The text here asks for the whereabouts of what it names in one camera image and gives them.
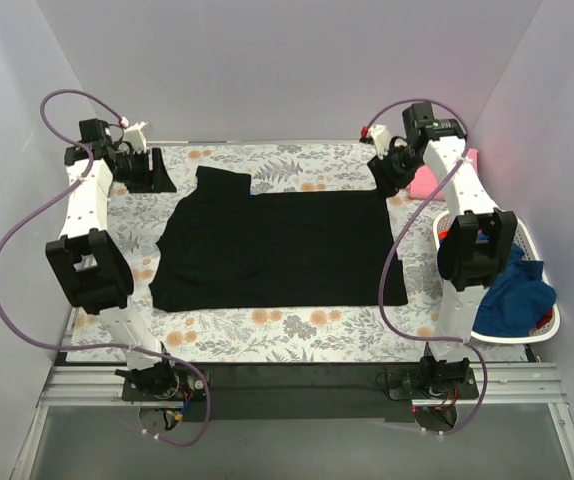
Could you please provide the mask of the black t shirt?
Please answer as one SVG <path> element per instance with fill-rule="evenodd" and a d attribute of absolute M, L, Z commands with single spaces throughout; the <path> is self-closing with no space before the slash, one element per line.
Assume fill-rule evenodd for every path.
<path fill-rule="evenodd" d="M 248 174 L 201 166 L 196 177 L 157 242 L 155 308 L 407 304 L 399 259 L 378 290 L 394 238 L 377 191 L 254 195 Z"/>

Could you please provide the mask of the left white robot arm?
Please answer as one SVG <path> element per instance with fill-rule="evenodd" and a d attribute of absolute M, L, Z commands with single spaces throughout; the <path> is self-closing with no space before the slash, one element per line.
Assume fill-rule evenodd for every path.
<path fill-rule="evenodd" d="M 66 149 L 64 164 L 71 193 L 66 219 L 46 256 L 70 304 L 94 316 L 121 349 L 127 367 L 118 371 L 141 393 L 160 400 L 174 397 L 180 377 L 164 359 L 164 345 L 138 317 L 132 302 L 132 271 L 108 231 L 108 200 L 113 183 L 134 194 L 173 193 L 160 148 L 150 148 L 145 123 L 110 124 L 92 118 L 79 124 L 79 145 Z"/>

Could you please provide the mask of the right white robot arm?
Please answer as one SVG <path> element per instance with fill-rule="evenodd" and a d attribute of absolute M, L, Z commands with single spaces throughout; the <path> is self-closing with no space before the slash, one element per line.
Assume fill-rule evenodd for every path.
<path fill-rule="evenodd" d="M 437 180 L 430 197 L 443 194 L 452 223 L 440 242 L 438 273 L 442 300 L 438 326 L 432 336 L 417 336 L 429 352 L 415 375 L 383 375 L 391 400 L 413 399 L 426 393 L 456 399 L 464 386 L 474 385 L 465 353 L 481 351 L 471 342 L 471 332 L 481 301 L 506 269 L 518 219 L 491 199 L 467 153 L 467 127 L 457 114 L 435 117 L 434 102 L 403 100 L 405 136 L 397 140 L 388 129 L 370 121 L 361 131 L 363 141 L 375 148 L 369 163 L 379 192 L 396 194 L 426 166 Z"/>

